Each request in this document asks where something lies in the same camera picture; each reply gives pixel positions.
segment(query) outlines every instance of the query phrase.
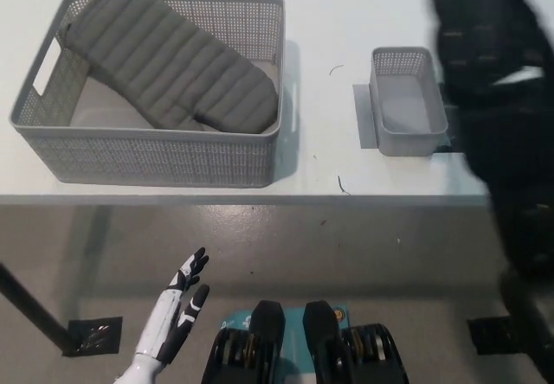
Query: white table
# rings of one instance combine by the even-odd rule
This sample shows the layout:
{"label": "white table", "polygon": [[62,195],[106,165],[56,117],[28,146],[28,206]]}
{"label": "white table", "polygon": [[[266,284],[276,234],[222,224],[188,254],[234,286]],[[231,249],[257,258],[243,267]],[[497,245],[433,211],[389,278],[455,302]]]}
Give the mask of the white table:
{"label": "white table", "polygon": [[[360,149],[352,84],[369,82],[375,47],[432,47],[429,0],[285,1],[298,153],[280,145],[278,180],[264,189],[187,189],[56,180],[8,115],[61,0],[0,0],[0,203],[484,203],[461,154],[390,158]],[[554,0],[535,1],[554,11]],[[337,65],[344,66],[329,75]]]}

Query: small gray basket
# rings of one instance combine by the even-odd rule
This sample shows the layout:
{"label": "small gray basket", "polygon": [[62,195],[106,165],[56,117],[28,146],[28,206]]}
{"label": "small gray basket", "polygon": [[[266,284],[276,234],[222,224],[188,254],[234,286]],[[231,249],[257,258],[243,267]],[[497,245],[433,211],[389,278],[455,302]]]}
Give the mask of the small gray basket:
{"label": "small gray basket", "polygon": [[381,153],[426,157],[435,151],[448,121],[427,49],[377,48],[370,91]]}
{"label": "small gray basket", "polygon": [[90,0],[63,0],[10,115],[63,182],[260,188],[273,181],[283,99],[283,0],[165,0],[251,61],[276,70],[279,117],[261,135],[82,127],[72,123],[89,65],[61,47],[43,95],[33,86],[50,44]]}

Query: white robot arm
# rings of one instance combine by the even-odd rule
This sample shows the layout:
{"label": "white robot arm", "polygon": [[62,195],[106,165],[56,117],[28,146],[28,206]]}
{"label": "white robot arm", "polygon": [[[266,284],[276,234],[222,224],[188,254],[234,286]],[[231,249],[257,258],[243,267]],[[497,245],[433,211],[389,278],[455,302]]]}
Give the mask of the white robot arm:
{"label": "white robot arm", "polygon": [[140,336],[131,366],[115,384],[154,384],[158,374],[173,361],[209,293],[209,287],[201,285],[179,315],[183,293],[198,283],[198,274],[208,262],[205,253],[201,248],[190,256],[161,293]]}

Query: perforated basket wall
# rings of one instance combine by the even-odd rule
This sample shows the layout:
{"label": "perforated basket wall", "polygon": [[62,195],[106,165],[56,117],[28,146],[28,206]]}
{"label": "perforated basket wall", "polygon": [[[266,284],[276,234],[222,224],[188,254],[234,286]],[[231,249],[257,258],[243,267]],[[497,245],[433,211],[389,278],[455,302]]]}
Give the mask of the perforated basket wall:
{"label": "perforated basket wall", "polygon": [[[262,135],[69,126],[89,66],[62,48],[43,95],[33,87],[51,42],[90,0],[64,0],[23,84],[11,121],[63,182],[259,188],[273,181],[280,127]],[[282,63],[282,0],[165,0],[251,61]]]}

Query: black object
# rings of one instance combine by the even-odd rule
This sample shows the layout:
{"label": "black object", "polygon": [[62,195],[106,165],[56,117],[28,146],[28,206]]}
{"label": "black object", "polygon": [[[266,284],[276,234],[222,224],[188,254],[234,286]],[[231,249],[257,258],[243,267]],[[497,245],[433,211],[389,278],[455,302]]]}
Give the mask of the black object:
{"label": "black object", "polygon": [[[526,0],[433,3],[461,150],[488,187],[511,266],[502,297],[522,350],[554,383],[554,52]],[[525,67],[538,67],[542,77],[506,81]],[[506,331],[496,332],[508,351]]]}
{"label": "black object", "polygon": [[307,304],[303,324],[318,384],[409,384],[394,339],[382,324],[340,330],[326,301]]}
{"label": "black object", "polygon": [[262,300],[248,330],[223,328],[217,334],[202,384],[273,384],[284,334],[280,304]]}
{"label": "black object", "polygon": [[66,330],[0,263],[0,292],[36,326],[64,356],[117,354],[122,318],[69,321]]}
{"label": "black object", "polygon": [[500,278],[500,292],[523,350],[554,383],[554,278],[524,279],[509,269]]}
{"label": "black object", "polygon": [[511,317],[484,317],[467,321],[478,355],[521,354],[519,336]]}
{"label": "black object", "polygon": [[80,345],[76,350],[63,351],[62,355],[78,357],[118,354],[122,328],[123,317],[69,321],[69,335],[80,342]]}

